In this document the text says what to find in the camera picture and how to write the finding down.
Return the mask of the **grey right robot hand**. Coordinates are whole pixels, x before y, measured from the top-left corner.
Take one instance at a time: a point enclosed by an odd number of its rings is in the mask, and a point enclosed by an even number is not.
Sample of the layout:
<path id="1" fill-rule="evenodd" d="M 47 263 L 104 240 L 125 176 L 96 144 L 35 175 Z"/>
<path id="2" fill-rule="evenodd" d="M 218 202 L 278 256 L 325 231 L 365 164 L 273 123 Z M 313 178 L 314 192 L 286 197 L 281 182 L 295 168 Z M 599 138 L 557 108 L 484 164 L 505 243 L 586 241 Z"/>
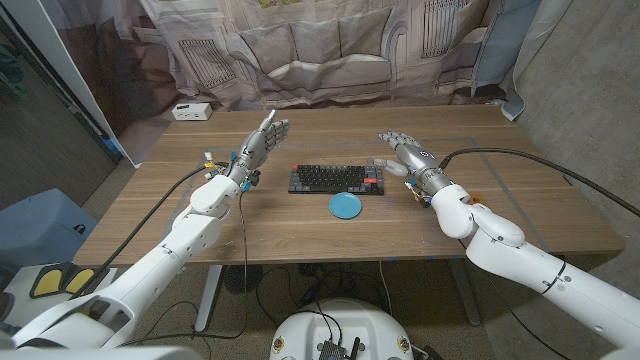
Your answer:
<path id="1" fill-rule="evenodd" d="M 421 192 L 433 196 L 453 184 L 437 159 L 423 149 L 418 140 L 403 132 L 388 131 L 378 137 L 396 153 L 397 161 L 370 158 L 373 165 L 399 177 L 413 177 Z"/>

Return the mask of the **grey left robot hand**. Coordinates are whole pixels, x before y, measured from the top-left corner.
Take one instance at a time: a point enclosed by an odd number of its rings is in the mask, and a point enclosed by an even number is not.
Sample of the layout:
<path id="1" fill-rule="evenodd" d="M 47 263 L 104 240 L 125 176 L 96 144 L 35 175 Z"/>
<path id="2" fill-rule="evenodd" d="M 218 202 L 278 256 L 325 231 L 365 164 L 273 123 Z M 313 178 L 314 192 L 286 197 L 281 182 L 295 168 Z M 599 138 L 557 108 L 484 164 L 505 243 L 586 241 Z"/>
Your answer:
<path id="1" fill-rule="evenodd" d="M 224 175 L 241 185 L 267 159 L 268 154 L 288 136 L 289 121 L 276 121 L 271 110 L 261 124 L 242 142 L 235 159 Z"/>

